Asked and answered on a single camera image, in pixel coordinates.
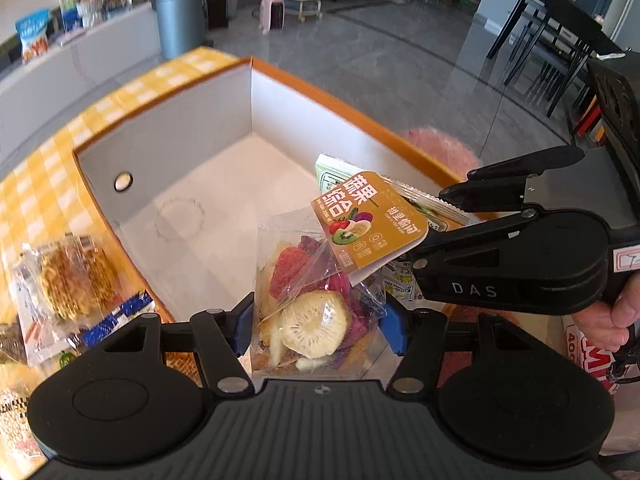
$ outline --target white stool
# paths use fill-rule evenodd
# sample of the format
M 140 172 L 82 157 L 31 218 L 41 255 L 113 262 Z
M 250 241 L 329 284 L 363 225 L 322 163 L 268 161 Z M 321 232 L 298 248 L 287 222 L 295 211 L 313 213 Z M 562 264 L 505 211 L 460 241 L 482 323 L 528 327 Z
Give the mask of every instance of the white stool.
M 286 6 L 285 6 L 284 12 L 285 14 L 296 14 L 298 16 L 298 21 L 300 23 L 305 21 L 305 16 L 317 16 L 318 18 L 322 18 L 322 12 L 320 12 L 320 8 L 321 8 L 320 0 L 290 0 L 290 1 L 299 3 L 298 12 L 295 12 L 293 10 L 287 10 Z M 305 2 L 317 2 L 318 6 L 314 10 L 304 10 L 303 6 Z

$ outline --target person's finger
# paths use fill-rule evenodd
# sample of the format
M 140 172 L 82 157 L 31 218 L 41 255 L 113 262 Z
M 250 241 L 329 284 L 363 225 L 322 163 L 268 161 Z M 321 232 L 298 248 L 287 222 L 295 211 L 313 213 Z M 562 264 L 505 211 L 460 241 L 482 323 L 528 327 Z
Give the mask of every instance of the person's finger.
M 626 328 L 598 328 L 592 326 L 580 326 L 578 328 L 585 337 L 597 348 L 617 351 L 621 345 L 627 342 L 629 332 Z
M 581 326 L 593 326 L 598 328 L 616 327 L 611 319 L 612 308 L 604 301 L 596 301 L 580 312 L 572 314 L 574 321 Z
M 613 306 L 611 319 L 619 327 L 627 327 L 640 319 L 640 272 L 633 274 L 626 282 Z

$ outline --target blue snack bag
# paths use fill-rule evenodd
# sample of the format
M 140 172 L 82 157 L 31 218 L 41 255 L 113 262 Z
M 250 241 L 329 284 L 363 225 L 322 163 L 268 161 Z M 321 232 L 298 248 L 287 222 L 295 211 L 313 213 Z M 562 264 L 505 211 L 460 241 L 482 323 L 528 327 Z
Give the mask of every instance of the blue snack bag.
M 49 18 L 49 9 L 41 9 L 15 22 L 15 30 L 18 31 L 22 42 L 23 63 L 26 64 L 49 50 L 47 40 Z

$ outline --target trash can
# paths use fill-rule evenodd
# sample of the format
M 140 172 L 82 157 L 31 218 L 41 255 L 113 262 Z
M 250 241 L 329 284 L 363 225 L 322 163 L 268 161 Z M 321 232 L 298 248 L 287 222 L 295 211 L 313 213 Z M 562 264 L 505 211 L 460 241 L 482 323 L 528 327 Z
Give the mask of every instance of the trash can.
M 173 59 L 204 43 L 203 0 L 156 0 L 162 57 Z

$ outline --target red and white package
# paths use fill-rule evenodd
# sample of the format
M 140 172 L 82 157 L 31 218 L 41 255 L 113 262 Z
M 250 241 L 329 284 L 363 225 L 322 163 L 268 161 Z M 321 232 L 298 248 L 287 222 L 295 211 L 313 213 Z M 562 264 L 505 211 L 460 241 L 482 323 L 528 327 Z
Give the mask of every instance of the red and white package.
M 613 354 L 609 350 L 596 348 L 576 326 L 571 316 L 562 316 L 562 323 L 569 359 L 599 380 L 602 386 L 613 395 L 618 385 L 607 381 L 607 370 L 613 362 Z

